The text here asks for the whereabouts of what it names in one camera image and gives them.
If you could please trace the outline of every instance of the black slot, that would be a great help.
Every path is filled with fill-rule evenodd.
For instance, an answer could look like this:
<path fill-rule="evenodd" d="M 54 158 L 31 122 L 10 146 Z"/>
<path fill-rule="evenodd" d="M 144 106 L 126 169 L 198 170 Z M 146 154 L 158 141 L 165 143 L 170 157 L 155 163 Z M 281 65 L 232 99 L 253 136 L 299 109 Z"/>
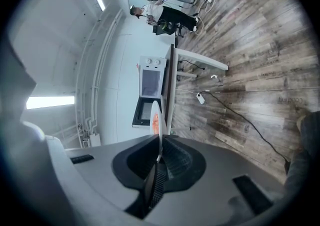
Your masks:
<path fill-rule="evenodd" d="M 150 126 L 150 119 L 143 119 L 142 118 L 142 109 L 145 103 L 152 104 L 154 101 L 157 101 L 160 107 L 160 111 L 162 112 L 161 108 L 161 100 L 155 99 L 155 98 L 145 98 L 145 97 L 139 97 L 138 103 L 135 108 L 134 117 L 132 124 L 136 126 Z"/>
<path fill-rule="evenodd" d="M 73 164 L 79 164 L 79 163 L 83 163 L 83 162 L 86 162 L 89 160 L 94 160 L 95 158 L 88 154 L 88 155 L 71 157 L 70 159 Z"/>
<path fill-rule="evenodd" d="M 236 177 L 233 182 L 256 215 L 272 207 L 273 203 L 247 175 Z"/>

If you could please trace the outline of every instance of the white pipe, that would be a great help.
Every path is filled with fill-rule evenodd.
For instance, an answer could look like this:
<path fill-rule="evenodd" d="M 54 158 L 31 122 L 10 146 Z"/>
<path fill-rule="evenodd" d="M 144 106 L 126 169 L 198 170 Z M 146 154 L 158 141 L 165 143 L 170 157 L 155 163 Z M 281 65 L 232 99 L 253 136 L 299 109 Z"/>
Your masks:
<path fill-rule="evenodd" d="M 59 134 L 61 134 L 61 133 L 63 133 L 63 132 L 66 132 L 66 131 L 71 130 L 72 128 L 76 128 L 76 127 L 77 127 L 77 125 L 75 124 L 75 125 L 73 125 L 73 126 L 70 126 L 70 127 L 65 128 L 65 129 L 62 128 L 61 131 L 55 132 L 55 133 L 53 133 L 53 134 L 48 134 L 48 135 L 49 135 L 49 136 L 56 136 L 56 135 L 59 135 Z"/>
<path fill-rule="evenodd" d="M 119 12 L 120 12 L 120 14 L 119 13 L 117 14 L 116 20 L 119 20 L 121 18 L 121 16 L 122 16 L 122 11 L 119 11 Z M 109 39 L 108 45 L 107 45 L 106 50 L 105 50 L 105 52 L 103 54 L 102 63 L 100 64 L 100 69 L 98 71 L 97 87 L 100 86 L 100 81 L 101 81 L 103 69 L 104 69 L 104 66 L 105 66 L 107 53 L 108 53 L 108 50 L 109 50 L 109 45 L 110 45 L 110 43 L 112 41 L 112 37 L 113 37 L 113 35 L 114 35 L 115 31 L 116 31 L 117 26 L 118 26 L 118 23 L 115 24 L 115 26 L 114 26 L 114 28 L 112 30 L 111 38 Z M 96 121 L 96 123 L 95 123 L 94 127 L 96 127 L 98 125 L 98 99 L 99 99 L 99 88 L 96 88 L 95 89 L 95 104 L 94 104 L 94 112 L 95 112 L 95 121 Z"/>
<path fill-rule="evenodd" d="M 97 63 L 96 63 L 96 66 L 95 66 L 95 69 L 94 69 L 94 75 L 93 75 L 93 82 L 92 82 L 92 86 L 97 86 L 96 85 L 96 80 L 97 80 L 97 74 L 98 74 L 98 69 L 99 69 L 99 66 L 100 66 L 100 62 L 101 62 L 101 59 L 102 59 L 102 56 L 104 54 L 104 51 L 105 49 L 108 50 L 108 48 L 106 48 L 106 44 L 108 43 L 108 40 L 110 39 L 110 36 L 111 36 L 111 32 L 114 28 L 114 25 L 117 23 L 117 19 L 118 19 L 118 16 L 119 14 L 122 13 L 122 10 L 120 9 L 119 12 L 117 13 L 116 17 L 114 18 L 112 24 L 111 24 L 111 27 L 109 28 L 104 40 L 103 40 L 103 45 L 102 45 L 102 49 L 100 50 L 100 53 L 99 53 L 99 56 L 98 56 L 98 60 L 97 60 Z M 95 88 L 91 88 L 91 120 L 94 121 L 96 118 L 95 118 Z"/>
<path fill-rule="evenodd" d="M 106 9 L 105 9 L 103 12 L 101 12 L 99 18 L 101 18 L 104 14 L 107 14 L 107 16 L 109 15 L 109 13 L 106 13 L 109 4 L 106 6 Z M 100 23 L 99 21 L 96 21 L 96 23 L 94 24 L 94 26 L 93 26 L 90 34 L 89 34 L 89 37 L 88 37 L 88 39 L 87 39 L 87 41 L 86 41 L 86 43 L 85 43 L 85 45 L 84 45 L 84 48 L 83 48 L 83 51 L 82 51 L 82 54 L 81 54 L 81 59 L 80 59 L 79 68 L 78 68 L 78 72 L 77 72 L 77 76 L 76 76 L 76 82 L 75 82 L 75 106 L 74 106 L 74 110 L 75 110 L 75 122 L 76 122 L 76 125 L 79 124 L 79 122 L 78 122 L 78 112 L 77 112 L 77 104 L 78 104 L 77 99 L 78 99 L 78 92 L 79 92 L 79 91 L 78 91 L 78 82 L 79 82 L 79 75 L 80 75 L 80 72 L 81 72 L 82 62 L 83 62 L 83 59 L 84 59 L 84 54 L 85 54 L 85 52 L 86 52 L 86 49 L 87 49 L 89 40 L 91 39 L 91 36 L 92 36 L 92 33 L 93 33 L 95 27 L 96 27 L 97 24 L 99 24 L 99 23 L 100 23 L 101 25 L 103 25 L 103 23 L 105 22 L 106 19 L 107 19 L 107 17 L 105 17 L 105 19 L 104 19 L 103 22 L 101 22 L 101 23 Z M 78 134 L 78 139 L 79 139 L 80 147 L 83 148 L 82 141 L 81 141 L 81 138 L 80 138 L 79 129 L 76 128 L 76 130 L 77 130 L 77 134 Z"/>
<path fill-rule="evenodd" d="M 89 124 L 88 124 L 88 121 L 91 119 L 91 117 L 87 117 L 85 120 L 84 120 L 84 124 L 85 124 L 85 127 L 87 130 L 89 130 Z"/>
<path fill-rule="evenodd" d="M 68 144 L 68 143 L 70 143 L 72 140 L 74 140 L 75 138 L 77 138 L 77 135 L 78 135 L 78 134 L 76 133 L 76 134 L 70 136 L 69 138 L 67 138 L 67 139 L 63 142 L 63 144 Z"/>
<path fill-rule="evenodd" d="M 104 65 L 105 65 L 105 61 L 106 61 L 106 58 L 107 58 L 107 53 L 108 53 L 108 50 L 109 50 L 109 45 L 112 41 L 112 37 L 116 31 L 116 28 L 118 26 L 118 20 L 122 17 L 123 15 L 123 12 L 122 10 L 120 10 L 116 17 L 115 17 L 115 24 L 114 24 L 114 28 L 112 29 L 112 32 L 111 32 L 111 38 L 108 40 L 108 43 L 107 43 L 107 46 L 105 48 L 105 51 L 103 53 L 103 59 L 102 59 L 102 63 L 99 65 L 99 69 L 98 69 L 98 80 L 97 80 L 97 88 L 95 88 L 95 99 L 94 99 L 94 114 L 95 114 L 95 125 L 92 126 L 91 128 L 91 131 L 92 131 L 92 134 L 94 134 L 94 130 L 95 128 L 98 126 L 98 99 L 99 99 L 99 86 L 100 86 L 100 81 L 101 81 L 101 76 L 102 76 L 102 72 L 103 72 L 103 68 L 104 68 Z"/>
<path fill-rule="evenodd" d="M 100 25 L 99 25 L 98 28 L 97 28 L 96 37 L 95 37 L 94 39 L 96 39 L 97 36 L 99 35 L 99 32 L 100 32 L 100 30 L 102 29 L 102 27 L 104 26 L 105 21 L 108 19 L 108 16 L 109 16 L 109 15 L 110 15 L 110 13 L 108 13 L 108 14 L 104 17 L 104 19 L 101 21 Z M 83 72 L 84 72 L 84 73 L 87 72 L 89 58 L 90 58 L 90 56 L 87 56 L 87 59 L 86 59 L 86 61 L 85 61 L 85 67 L 84 67 L 84 69 L 83 69 Z M 82 80 L 82 90 L 85 90 L 85 89 L 86 89 L 86 79 L 87 79 L 87 75 L 84 74 L 84 77 L 83 77 L 83 80 Z M 82 96 L 83 96 L 83 99 L 82 99 L 82 100 L 85 101 L 85 94 L 83 93 Z M 83 117 L 83 118 L 86 118 L 85 108 L 86 108 L 86 105 L 85 105 L 85 102 L 83 102 L 82 108 L 81 108 L 81 109 L 82 109 L 82 117 Z"/>
<path fill-rule="evenodd" d="M 89 129 L 90 129 L 89 133 L 92 135 L 92 121 L 91 120 L 89 120 Z"/>

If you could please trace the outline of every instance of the black pants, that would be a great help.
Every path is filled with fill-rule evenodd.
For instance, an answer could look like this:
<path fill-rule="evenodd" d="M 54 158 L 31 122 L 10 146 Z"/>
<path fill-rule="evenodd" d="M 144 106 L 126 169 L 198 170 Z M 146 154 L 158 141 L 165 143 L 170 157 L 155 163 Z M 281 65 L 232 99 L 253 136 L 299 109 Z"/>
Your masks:
<path fill-rule="evenodd" d="M 181 24 L 189 29 L 189 31 L 194 31 L 194 26 L 196 26 L 196 19 L 181 12 L 179 10 L 164 6 L 163 12 L 158 20 L 158 23 L 172 23 Z"/>
<path fill-rule="evenodd" d="M 300 190 L 308 176 L 308 170 L 320 149 L 320 111 L 306 116 L 301 122 L 301 144 L 303 151 L 296 154 L 289 168 L 284 187 L 289 193 Z"/>

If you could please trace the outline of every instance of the white wall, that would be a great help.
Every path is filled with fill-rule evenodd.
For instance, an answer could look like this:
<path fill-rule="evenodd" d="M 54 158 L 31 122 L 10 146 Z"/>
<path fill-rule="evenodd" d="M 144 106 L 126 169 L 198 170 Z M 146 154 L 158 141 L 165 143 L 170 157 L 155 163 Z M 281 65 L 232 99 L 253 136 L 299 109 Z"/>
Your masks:
<path fill-rule="evenodd" d="M 118 1 L 128 17 L 114 35 L 115 42 L 109 49 L 100 83 L 97 130 L 103 144 L 123 142 L 149 134 L 149 129 L 132 127 L 139 98 L 136 65 L 140 56 L 164 57 L 175 42 L 174 35 L 156 36 L 145 20 L 129 15 L 129 4 L 143 6 L 146 0 Z M 170 3 L 181 5 L 177 1 Z"/>
<path fill-rule="evenodd" d="M 118 27 L 99 90 L 98 132 L 103 144 L 149 134 L 149 129 L 132 127 L 139 98 L 137 63 L 140 56 L 166 56 L 175 42 L 174 35 L 156 36 L 152 30 L 143 19 L 133 16 Z"/>
<path fill-rule="evenodd" d="M 111 15 L 116 0 L 103 0 Z M 13 48 L 36 81 L 32 96 L 75 94 L 77 66 L 101 10 L 96 0 L 24 0 L 8 29 Z M 74 126 L 74 105 L 25 110 L 22 120 L 38 125 L 45 134 Z M 76 128 L 65 133 L 65 148 L 79 147 Z M 57 137 L 63 141 L 62 134 Z"/>

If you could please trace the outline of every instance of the white shirt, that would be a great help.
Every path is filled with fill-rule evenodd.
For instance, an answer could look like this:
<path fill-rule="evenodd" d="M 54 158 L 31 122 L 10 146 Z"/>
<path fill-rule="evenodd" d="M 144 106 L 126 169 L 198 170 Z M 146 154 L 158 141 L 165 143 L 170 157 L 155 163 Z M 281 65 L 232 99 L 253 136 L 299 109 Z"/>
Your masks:
<path fill-rule="evenodd" d="M 159 21 L 162 12 L 164 11 L 164 7 L 162 5 L 155 5 L 153 3 L 144 5 L 142 7 L 144 11 L 142 12 L 143 16 L 153 16 L 154 20 Z"/>

